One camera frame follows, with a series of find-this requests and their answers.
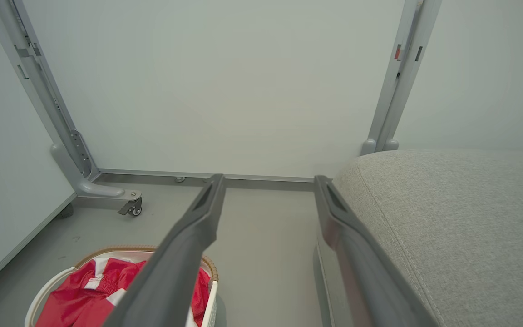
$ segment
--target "white wall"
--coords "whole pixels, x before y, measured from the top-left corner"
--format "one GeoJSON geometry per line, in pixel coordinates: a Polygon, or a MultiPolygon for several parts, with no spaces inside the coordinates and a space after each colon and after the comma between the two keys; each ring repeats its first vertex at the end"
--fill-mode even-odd
{"type": "Polygon", "coordinates": [[[523,1],[443,1],[395,139],[523,149],[523,1]]]}
{"type": "Polygon", "coordinates": [[[74,193],[51,145],[0,44],[0,263],[74,193]]]}
{"type": "Polygon", "coordinates": [[[403,0],[24,0],[100,169],[334,176],[403,0]]]}

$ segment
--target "white basket handle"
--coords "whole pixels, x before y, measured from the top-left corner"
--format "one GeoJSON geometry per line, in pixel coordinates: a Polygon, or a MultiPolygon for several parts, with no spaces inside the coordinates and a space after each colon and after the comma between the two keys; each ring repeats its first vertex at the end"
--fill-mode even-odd
{"type": "Polygon", "coordinates": [[[62,278],[66,277],[67,275],[70,275],[76,270],[75,267],[70,267],[60,273],[58,275],[54,276],[52,279],[50,279],[44,287],[42,287],[41,290],[39,290],[38,294],[35,296],[34,300],[31,302],[31,306],[29,310],[27,310],[27,315],[25,315],[25,327],[33,327],[34,324],[34,317],[35,317],[35,311],[38,310],[39,305],[41,304],[42,300],[44,299],[44,296],[47,294],[47,292],[50,291],[52,287],[58,281],[60,281],[62,278]]]}

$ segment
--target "brown woven basket rim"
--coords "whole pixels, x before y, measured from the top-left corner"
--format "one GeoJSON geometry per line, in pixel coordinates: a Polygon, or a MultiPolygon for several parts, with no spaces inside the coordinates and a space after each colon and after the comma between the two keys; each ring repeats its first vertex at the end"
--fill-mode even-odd
{"type": "MultiPolygon", "coordinates": [[[[156,249],[157,249],[156,246],[147,246],[147,245],[121,245],[121,246],[104,247],[104,248],[96,250],[96,251],[92,252],[91,254],[87,255],[86,257],[84,257],[84,259],[81,259],[78,263],[76,263],[74,265],[74,267],[76,269],[79,269],[85,263],[89,262],[92,258],[94,258],[100,254],[107,253],[107,252],[112,252],[112,251],[154,252],[156,249]]],[[[217,273],[217,267],[215,267],[213,260],[211,260],[206,255],[201,257],[201,260],[203,262],[205,262],[205,264],[209,267],[209,270],[211,271],[212,280],[219,282],[219,274],[217,273]]]]}

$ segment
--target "caster wheel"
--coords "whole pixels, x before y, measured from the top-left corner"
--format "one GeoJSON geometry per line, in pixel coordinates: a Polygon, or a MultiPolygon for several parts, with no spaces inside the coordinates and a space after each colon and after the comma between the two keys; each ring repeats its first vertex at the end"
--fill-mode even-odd
{"type": "Polygon", "coordinates": [[[133,208],[133,210],[129,211],[128,213],[136,217],[141,214],[141,211],[143,211],[142,208],[133,208]]]}

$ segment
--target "white stripe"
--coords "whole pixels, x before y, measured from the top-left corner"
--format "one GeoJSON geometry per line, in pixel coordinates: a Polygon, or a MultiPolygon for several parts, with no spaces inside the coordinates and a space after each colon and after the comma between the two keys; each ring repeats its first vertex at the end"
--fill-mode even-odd
{"type": "Polygon", "coordinates": [[[112,303],[113,306],[117,306],[118,302],[120,302],[120,299],[126,294],[126,290],[124,288],[119,288],[118,291],[110,294],[106,300],[108,302],[112,303]]]}
{"type": "Polygon", "coordinates": [[[102,277],[104,277],[104,269],[106,268],[106,264],[108,263],[109,258],[96,258],[94,259],[95,266],[96,266],[96,277],[91,278],[88,283],[86,283],[86,286],[84,288],[89,290],[95,290],[99,285],[100,281],[102,280],[102,277]]]}

